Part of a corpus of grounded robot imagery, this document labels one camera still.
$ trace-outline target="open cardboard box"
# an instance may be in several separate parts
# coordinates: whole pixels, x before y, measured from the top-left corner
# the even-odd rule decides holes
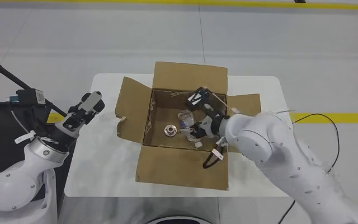
[[[164,133],[169,124],[181,128],[178,113],[186,109],[189,94],[201,86],[243,114],[255,116],[261,111],[259,94],[227,96],[227,69],[222,67],[157,62],[153,89],[124,77],[115,114],[126,119],[118,123],[117,135],[142,144],[136,181],[228,190],[227,153],[214,166],[202,168],[217,139],[204,138],[197,149],[184,134],[167,137]],[[230,115],[219,100],[213,99],[213,104]],[[204,116],[194,112],[195,121]]]

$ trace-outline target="floor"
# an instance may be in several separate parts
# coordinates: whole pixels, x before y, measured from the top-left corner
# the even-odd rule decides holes
[[[279,78],[297,112],[356,113],[356,11],[142,4],[0,4],[0,63],[67,110],[98,73],[152,73],[156,61],[227,67],[232,75]],[[18,89],[0,76],[0,98]],[[358,200],[357,124],[339,124],[334,169]],[[296,131],[330,165],[329,124]],[[212,223],[277,223],[290,198],[65,198],[59,223],[143,223],[191,214]],[[295,206],[284,223],[309,223]]]

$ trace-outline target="table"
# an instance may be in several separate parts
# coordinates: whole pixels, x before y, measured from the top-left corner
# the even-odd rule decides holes
[[[229,191],[135,182],[140,144],[117,137],[114,110],[123,77],[151,87],[153,74],[97,74],[106,106],[80,131],[70,166],[68,197],[287,197],[240,153],[229,153]],[[259,93],[262,111],[287,110],[279,80],[271,76],[229,76],[228,95]],[[290,123],[289,113],[280,115]]]

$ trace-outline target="plastic bottle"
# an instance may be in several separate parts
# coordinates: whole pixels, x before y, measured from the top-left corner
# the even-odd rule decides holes
[[[186,137],[190,142],[195,143],[195,148],[200,148],[202,146],[200,139],[195,138],[190,134],[190,126],[195,123],[192,112],[189,110],[183,110],[178,114],[178,118],[182,128],[180,131],[186,134]]]

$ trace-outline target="yellow line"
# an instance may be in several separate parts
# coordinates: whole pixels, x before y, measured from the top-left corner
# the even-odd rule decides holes
[[[297,113],[295,114],[295,120],[303,118],[310,113]],[[294,121],[294,115],[291,113],[291,120]],[[357,124],[358,123],[358,114],[354,113],[324,113],[324,115],[331,118],[335,123],[340,124]],[[63,116],[58,113],[51,113],[47,123],[56,123],[63,120]],[[330,121],[323,116],[310,116],[302,121],[299,124],[328,124]]]
[[[358,10],[358,4],[255,2],[227,0],[0,0],[0,2],[71,2],[71,3],[145,3],[145,4],[200,4],[206,6],[281,7]]]

